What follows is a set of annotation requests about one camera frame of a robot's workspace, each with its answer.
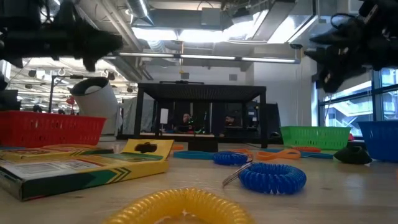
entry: glass wall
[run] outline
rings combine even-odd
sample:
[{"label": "glass wall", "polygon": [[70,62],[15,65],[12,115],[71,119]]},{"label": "glass wall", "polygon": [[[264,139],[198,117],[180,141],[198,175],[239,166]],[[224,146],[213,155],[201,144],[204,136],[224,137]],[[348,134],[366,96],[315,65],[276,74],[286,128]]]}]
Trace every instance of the glass wall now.
[{"label": "glass wall", "polygon": [[383,68],[372,72],[371,81],[322,97],[319,126],[349,127],[360,139],[359,122],[398,119],[397,73],[397,69]]}]

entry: yellow coiled keychain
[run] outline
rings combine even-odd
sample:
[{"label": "yellow coiled keychain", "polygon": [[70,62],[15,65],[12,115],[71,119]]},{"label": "yellow coiled keychain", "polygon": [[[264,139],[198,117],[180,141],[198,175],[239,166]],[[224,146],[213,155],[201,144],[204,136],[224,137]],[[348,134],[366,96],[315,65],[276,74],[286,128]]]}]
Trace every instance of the yellow coiled keychain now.
[{"label": "yellow coiled keychain", "polygon": [[205,223],[254,223],[250,214],[238,204],[204,190],[187,188],[164,190],[139,198],[109,217],[104,224],[153,224],[184,212]]}]

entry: green plastic basket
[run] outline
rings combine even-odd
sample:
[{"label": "green plastic basket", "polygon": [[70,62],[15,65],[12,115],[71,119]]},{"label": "green plastic basket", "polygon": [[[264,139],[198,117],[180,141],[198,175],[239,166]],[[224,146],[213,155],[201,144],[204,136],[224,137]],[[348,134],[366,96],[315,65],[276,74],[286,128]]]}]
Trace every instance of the green plastic basket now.
[{"label": "green plastic basket", "polygon": [[351,128],[336,127],[281,127],[285,146],[312,146],[322,150],[346,147]]}]

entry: blue coiled keychain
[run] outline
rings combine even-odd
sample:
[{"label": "blue coiled keychain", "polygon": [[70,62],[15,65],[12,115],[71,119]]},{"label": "blue coiled keychain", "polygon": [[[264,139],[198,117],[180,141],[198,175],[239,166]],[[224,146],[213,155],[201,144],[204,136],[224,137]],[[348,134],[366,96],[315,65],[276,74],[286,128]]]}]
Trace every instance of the blue coiled keychain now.
[{"label": "blue coiled keychain", "polygon": [[238,177],[245,188],[266,194],[294,194],[307,181],[305,173],[296,167],[261,162],[252,163]]},{"label": "blue coiled keychain", "polygon": [[219,165],[243,165],[248,161],[248,156],[238,152],[223,151],[213,155],[213,161]]}]

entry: red plastic basket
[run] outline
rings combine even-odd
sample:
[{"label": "red plastic basket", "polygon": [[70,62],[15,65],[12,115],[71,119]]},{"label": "red plastic basket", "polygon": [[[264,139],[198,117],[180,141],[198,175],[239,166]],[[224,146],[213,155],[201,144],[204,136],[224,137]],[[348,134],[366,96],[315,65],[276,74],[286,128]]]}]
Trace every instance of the red plastic basket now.
[{"label": "red plastic basket", "polygon": [[0,112],[0,146],[96,145],[105,120],[27,111]]}]

